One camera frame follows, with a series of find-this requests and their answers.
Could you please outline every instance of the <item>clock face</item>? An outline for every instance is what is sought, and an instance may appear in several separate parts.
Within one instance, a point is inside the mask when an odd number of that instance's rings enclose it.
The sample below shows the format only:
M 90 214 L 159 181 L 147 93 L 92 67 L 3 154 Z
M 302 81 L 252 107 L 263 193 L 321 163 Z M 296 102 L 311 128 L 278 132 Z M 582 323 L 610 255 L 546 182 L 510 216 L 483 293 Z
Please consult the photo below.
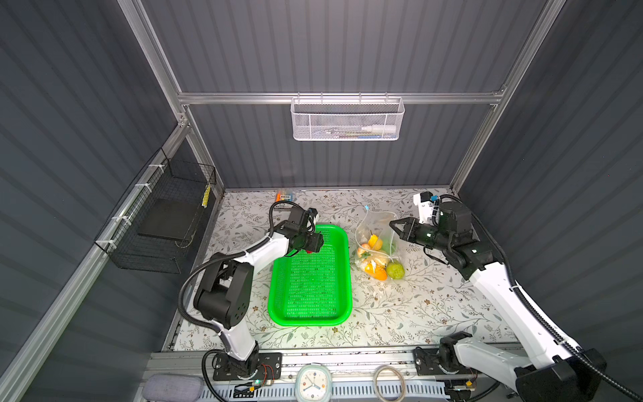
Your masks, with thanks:
M 304 369 L 299 382 L 299 393 L 306 401 L 322 400 L 329 390 L 329 379 L 322 370 L 310 368 Z

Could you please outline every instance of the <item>black mounting plate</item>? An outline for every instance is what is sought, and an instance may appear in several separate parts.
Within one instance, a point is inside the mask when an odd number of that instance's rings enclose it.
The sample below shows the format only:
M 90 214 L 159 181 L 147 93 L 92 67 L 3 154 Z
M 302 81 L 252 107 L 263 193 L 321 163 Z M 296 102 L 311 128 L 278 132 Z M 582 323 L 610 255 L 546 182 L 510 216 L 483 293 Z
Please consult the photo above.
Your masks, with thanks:
M 416 347 L 413 350 L 413 362 L 415 364 L 415 370 L 417 370 L 420 376 L 447 374 L 440 368 L 438 363 L 438 348 L 436 347 Z M 452 374 L 471 374 L 471 371 L 466 367 L 462 367 L 458 372 Z
M 234 381 L 234 380 L 251 380 L 251 379 L 264 379 L 264 367 L 262 364 L 270 366 L 275 371 L 274 379 L 278 379 L 281 376 L 281 364 L 282 364 L 282 354 L 281 353 L 263 353 L 259 352 L 259 364 L 257 365 L 258 369 L 250 378 L 241 378 L 239 373 L 230 363 L 230 358 L 225 353 L 217 353 L 214 355 L 214 360 L 211 365 L 214 366 L 214 374 L 212 374 L 212 379 L 214 381 Z M 272 379 L 273 373 L 270 369 L 267 370 L 267 378 Z

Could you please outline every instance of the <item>leaf pattern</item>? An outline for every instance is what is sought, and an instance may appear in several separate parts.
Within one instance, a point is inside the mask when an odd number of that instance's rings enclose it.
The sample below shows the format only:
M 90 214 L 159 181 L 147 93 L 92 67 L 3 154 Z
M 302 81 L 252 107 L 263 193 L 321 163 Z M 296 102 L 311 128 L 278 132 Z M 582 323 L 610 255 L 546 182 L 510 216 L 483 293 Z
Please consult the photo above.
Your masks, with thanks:
M 434 194 L 446 191 L 430 190 Z M 423 189 L 303 191 L 297 192 L 295 202 L 304 208 L 317 208 L 319 223 L 336 224 L 346 230 L 353 254 L 357 249 L 354 230 L 366 214 L 364 205 L 375 211 L 395 212 L 399 217 L 417 216 L 413 194 L 420 191 Z M 226 193 L 206 259 L 217 251 L 236 252 L 263 237 L 274 198 L 273 191 Z M 275 210 L 276 221 L 284 216 Z M 336 327 L 276 325 L 267 311 L 272 267 L 266 267 L 255 274 L 253 281 L 246 315 L 250 332 L 262 349 L 418 345 L 438 343 L 442 336 L 457 331 L 468 331 L 484 342 L 516 340 L 489 301 L 454 268 L 429 259 L 420 246 L 400 242 L 399 247 L 406 269 L 404 279 L 380 282 L 351 265 L 353 312 Z M 430 253 L 444 258 L 439 251 Z M 188 311 L 201 318 L 192 300 Z M 175 351 L 216 347 L 222 347 L 222 343 L 214 332 L 182 322 Z

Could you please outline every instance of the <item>green fruit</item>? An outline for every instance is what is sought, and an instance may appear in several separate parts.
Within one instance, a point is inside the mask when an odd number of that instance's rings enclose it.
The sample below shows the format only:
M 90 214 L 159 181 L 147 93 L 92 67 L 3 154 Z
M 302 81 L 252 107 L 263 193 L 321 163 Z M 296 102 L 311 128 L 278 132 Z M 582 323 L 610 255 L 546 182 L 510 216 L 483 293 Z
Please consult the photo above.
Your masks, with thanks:
M 397 261 L 393 261 L 386 266 L 386 273 L 393 279 L 404 278 L 404 267 Z

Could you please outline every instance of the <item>white mesh basket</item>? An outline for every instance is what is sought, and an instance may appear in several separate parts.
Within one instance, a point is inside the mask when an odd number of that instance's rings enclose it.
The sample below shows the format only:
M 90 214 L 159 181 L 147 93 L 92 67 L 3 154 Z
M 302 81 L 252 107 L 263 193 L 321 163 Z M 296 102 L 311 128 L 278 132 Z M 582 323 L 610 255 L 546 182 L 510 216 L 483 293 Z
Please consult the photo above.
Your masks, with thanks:
M 394 141 L 398 139 L 402 98 L 293 98 L 293 137 L 298 141 Z

